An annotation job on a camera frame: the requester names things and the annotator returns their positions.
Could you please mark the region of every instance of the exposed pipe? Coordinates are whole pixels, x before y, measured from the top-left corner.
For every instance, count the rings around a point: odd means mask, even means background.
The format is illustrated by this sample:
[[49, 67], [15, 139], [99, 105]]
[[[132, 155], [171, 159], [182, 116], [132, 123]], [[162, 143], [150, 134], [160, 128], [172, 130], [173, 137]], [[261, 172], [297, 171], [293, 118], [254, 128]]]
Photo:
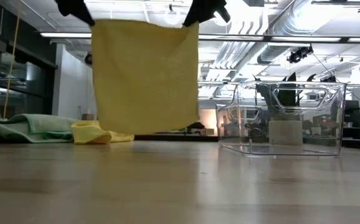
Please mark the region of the exposed pipe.
[[[244, 26], [245, 29], [247, 27], [248, 27], [247, 30], [243, 30], [241, 32], [243, 32], [245, 34], [249, 34], [252, 27], [253, 27], [252, 21], [249, 21], [248, 24], [246, 26]], [[242, 55], [242, 52], [247, 48], [248, 44], [250, 44], [250, 43], [239, 42], [239, 50], [234, 52], [231, 60], [229, 60], [225, 66], [228, 67], [228, 68], [231, 68], [232, 62], [237, 60], [238, 58], [240, 58], [240, 56]]]
[[[243, 28], [240, 30], [240, 34], [247, 34], [248, 31], [251, 29], [251, 22], [250, 21], [243, 21]], [[231, 61], [234, 57], [234, 55], [239, 52], [242, 49], [242, 43], [241, 42], [235, 42], [232, 49], [230, 50], [230, 54], [227, 54], [222, 61], [221, 67], [222, 68], [229, 68], [227, 64], [229, 61]]]
[[[252, 26], [251, 30], [248, 31], [249, 34], [263, 34], [268, 27], [268, 11], [263, 9], [263, 13], [260, 15], [259, 17], [259, 23], [256, 23], [256, 21], [254, 21], [254, 25], [259, 24], [259, 27], [257, 26]], [[242, 57], [252, 48], [252, 46], [254, 45], [254, 43], [243, 43], [242, 44], [242, 48], [239, 51], [239, 53], [237, 54], [237, 56], [234, 58], [233, 61], [231, 61], [229, 63], [229, 68], [234, 68], [241, 60]]]
[[[312, 0], [293, 1], [292, 5], [287, 8], [281, 17], [279, 17], [277, 22], [268, 29], [268, 34], [311, 35], [336, 15], [336, 13], [323, 12], [317, 17], [317, 13], [312, 13], [312, 10], [314, 9], [311, 8], [311, 2]], [[256, 57], [257, 54], [257, 62], [268, 65], [288, 49], [289, 46], [270, 46], [264, 43], [256, 43], [244, 59], [237, 65], [237, 70], [241, 70]]]
[[[243, 22], [234, 22], [232, 25], [231, 25], [231, 28], [233, 28], [233, 33], [235, 34], [239, 34], [240, 31], [242, 30], [243, 28], [243, 25], [244, 23]], [[222, 51], [222, 53], [220, 54], [220, 58], [218, 57], [215, 61], [215, 65], [216, 67], [219, 67], [219, 68], [225, 68], [223, 66], [223, 62], [224, 60], [226, 60], [226, 58], [228, 58], [228, 55], [231, 54], [231, 52], [233, 52], [235, 49], [234, 49], [234, 46], [236, 45], [235, 42], [230, 42], [228, 43], [227, 45], [225, 45], [225, 48], [224, 49], [221, 49], [220, 51]]]
[[[234, 23], [231, 25], [231, 28], [229, 30], [229, 34], [239, 34], [242, 27], [239, 26], [239, 23]], [[222, 48], [220, 49], [220, 52], [217, 54], [216, 60], [213, 63], [213, 66], [215, 68], [221, 68], [220, 63], [223, 60], [224, 56], [229, 52], [229, 48], [233, 46], [234, 43], [232, 42], [224, 42], [222, 44]]]
[[290, 1], [287, 6], [285, 6], [285, 8], [274, 17], [274, 19], [272, 19], [269, 23], [268, 23], [268, 28], [267, 30], [271, 29], [273, 27], [273, 25], [282, 17], [282, 15], [284, 15], [284, 13], [289, 9], [289, 7], [292, 6], [292, 4], [295, 2], [296, 0], [292, 0]]

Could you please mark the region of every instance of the ceiling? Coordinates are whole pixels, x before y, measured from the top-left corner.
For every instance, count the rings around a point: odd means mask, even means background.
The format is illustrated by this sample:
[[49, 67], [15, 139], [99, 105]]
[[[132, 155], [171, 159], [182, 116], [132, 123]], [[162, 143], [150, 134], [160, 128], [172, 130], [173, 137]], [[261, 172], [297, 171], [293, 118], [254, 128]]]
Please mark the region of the ceiling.
[[[57, 9], [57, 5], [53, 0], [36, 1], [21, 0], [21, 17], [34, 26], [39, 31], [44, 32], [90, 32], [89, 27], [78, 19], [68, 16], [63, 17]], [[95, 19], [111, 18], [111, 19], [132, 19], [138, 21], [148, 21], [153, 24], [170, 27], [181, 27], [191, 0], [185, 1], [169, 1], [169, 0], [85, 0], [87, 6]], [[207, 21], [201, 24], [200, 33], [202, 34], [225, 34], [234, 33], [241, 34], [243, 28], [244, 34], [263, 34], [275, 29], [279, 19], [273, 21], [292, 0], [278, 0], [278, 5], [265, 7], [265, 9], [257, 9], [256, 7], [248, 7], [242, 0], [227, 0], [227, 10], [232, 16], [232, 22], [227, 26], [219, 26], [215, 20]], [[311, 4], [311, 0], [296, 0], [295, 4], [307, 2]], [[173, 9], [178, 11], [179, 15], [167, 15], [169, 3], [173, 4]], [[6, 9], [17, 12], [17, 0], [0, 0], [0, 4]], [[336, 6], [336, 7], [313, 7], [309, 10], [301, 12], [301, 16], [295, 19], [299, 26], [314, 27], [313, 32], [307, 35], [360, 35], [360, 6]], [[282, 17], [289, 16], [285, 11]], [[58, 40], [66, 44], [67, 49], [79, 59], [83, 59], [85, 54], [90, 51], [90, 40]], [[336, 73], [337, 77], [349, 77], [351, 68], [360, 63], [360, 44], [313, 44], [315, 56], [310, 55], [300, 63], [290, 65], [286, 61], [287, 55], [297, 46], [289, 47], [287, 51], [276, 57], [269, 65], [257, 65], [253, 49], [259, 50], [251, 43], [245, 52], [240, 51], [241, 45], [235, 45], [231, 51], [227, 52], [227, 61], [232, 58], [237, 59], [235, 55], [240, 53], [239, 62], [231, 70], [215, 70], [220, 64], [218, 63], [218, 55], [225, 50], [223, 42], [200, 42], [199, 43], [199, 60], [201, 69], [199, 79], [205, 81], [223, 81], [232, 80], [233, 82], [242, 82], [252, 78], [252, 75], [260, 76], [262, 80], [282, 80], [283, 77], [289, 76], [296, 72], [298, 80], [306, 80], [310, 75], [321, 74], [331, 70]], [[217, 87], [204, 86], [204, 96], [210, 97]]]

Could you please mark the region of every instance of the yellow towel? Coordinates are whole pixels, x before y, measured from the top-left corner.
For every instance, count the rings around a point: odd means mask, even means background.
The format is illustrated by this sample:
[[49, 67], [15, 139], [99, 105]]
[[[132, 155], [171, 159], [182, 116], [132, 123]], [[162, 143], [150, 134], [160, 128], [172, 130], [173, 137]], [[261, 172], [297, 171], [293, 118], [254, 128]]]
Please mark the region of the yellow towel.
[[199, 24], [97, 20], [93, 82], [101, 128], [150, 134], [197, 121], [198, 33]]
[[132, 134], [103, 131], [98, 121], [77, 121], [71, 125], [75, 144], [107, 144], [110, 142], [133, 141]]

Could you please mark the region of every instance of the clear plastic bin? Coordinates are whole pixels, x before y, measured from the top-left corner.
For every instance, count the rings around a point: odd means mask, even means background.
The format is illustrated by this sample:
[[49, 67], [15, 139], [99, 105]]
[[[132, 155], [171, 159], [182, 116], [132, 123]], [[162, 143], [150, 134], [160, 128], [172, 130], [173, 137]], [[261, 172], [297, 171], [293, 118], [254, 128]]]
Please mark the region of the clear plastic bin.
[[217, 106], [219, 144], [246, 154], [337, 156], [346, 84], [246, 82]]

